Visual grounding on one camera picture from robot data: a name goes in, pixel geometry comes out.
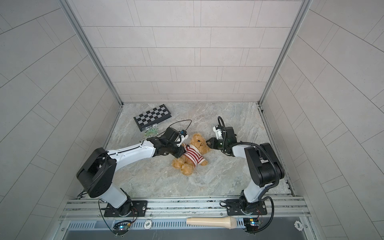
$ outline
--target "brown teddy bear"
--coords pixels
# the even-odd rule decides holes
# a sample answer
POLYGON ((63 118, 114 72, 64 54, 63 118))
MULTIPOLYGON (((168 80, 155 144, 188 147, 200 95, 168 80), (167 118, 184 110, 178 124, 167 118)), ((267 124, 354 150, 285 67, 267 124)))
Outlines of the brown teddy bear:
POLYGON ((186 152, 180 158, 175 158, 172 161, 172 166, 180 169, 182 174, 189 176, 193 173, 197 164, 201 166, 208 164, 208 161, 202 155, 206 154, 210 148, 200 133, 195 133, 189 145, 183 144, 183 146, 186 152))

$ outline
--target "tile wall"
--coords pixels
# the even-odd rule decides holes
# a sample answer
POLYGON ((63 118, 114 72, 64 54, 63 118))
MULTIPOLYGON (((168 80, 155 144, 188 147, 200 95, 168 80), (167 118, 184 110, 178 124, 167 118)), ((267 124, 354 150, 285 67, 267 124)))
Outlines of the tile wall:
POLYGON ((68 2, 125 102, 258 101, 301 5, 68 2))
POLYGON ((55 0, 0 1, 0 239, 42 239, 119 104, 55 0))
POLYGON ((383 16, 383 1, 313 0, 263 104, 322 239, 384 239, 383 16))

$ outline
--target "metal bracket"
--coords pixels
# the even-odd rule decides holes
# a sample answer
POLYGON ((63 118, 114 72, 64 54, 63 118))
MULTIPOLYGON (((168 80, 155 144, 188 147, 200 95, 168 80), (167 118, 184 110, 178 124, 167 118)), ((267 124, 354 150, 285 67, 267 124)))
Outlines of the metal bracket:
POLYGON ((257 204, 256 209, 258 211, 254 211, 251 214, 245 214, 240 208, 240 201, 238 199, 227 199, 225 200, 227 203, 231 205, 230 208, 227 207, 228 216, 241 216, 241 215, 267 215, 266 207, 264 202, 255 202, 252 204, 257 204))
MULTIPOLYGON (((147 211, 147 204, 148 201, 132 201, 131 208, 136 208, 137 211, 130 211, 129 214, 124 217, 144 217, 145 212, 147 211)), ((112 207, 111 204, 108 204, 106 208, 103 208, 103 210, 105 210, 104 217, 122 217, 116 212, 116 208, 112 207)))

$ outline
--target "teddy bear's face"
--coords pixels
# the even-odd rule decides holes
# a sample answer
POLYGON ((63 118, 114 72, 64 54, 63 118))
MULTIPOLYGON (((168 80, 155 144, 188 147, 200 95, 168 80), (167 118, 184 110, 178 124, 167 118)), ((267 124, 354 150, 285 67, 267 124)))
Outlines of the teddy bear's face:
POLYGON ((200 133, 195 133, 192 136, 192 139, 189 142, 189 145, 195 146, 199 150, 201 155, 206 154, 210 150, 210 148, 207 145, 207 142, 205 141, 205 138, 200 133))

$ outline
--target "striped sweater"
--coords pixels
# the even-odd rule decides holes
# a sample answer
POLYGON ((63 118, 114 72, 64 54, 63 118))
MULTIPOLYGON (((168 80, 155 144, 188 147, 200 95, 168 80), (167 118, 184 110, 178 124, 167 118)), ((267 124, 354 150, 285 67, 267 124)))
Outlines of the striped sweater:
POLYGON ((195 167, 197 166, 197 164, 200 164, 205 160, 205 158, 200 154, 199 150, 195 146, 184 145, 184 148, 184 155, 193 162, 195 167))

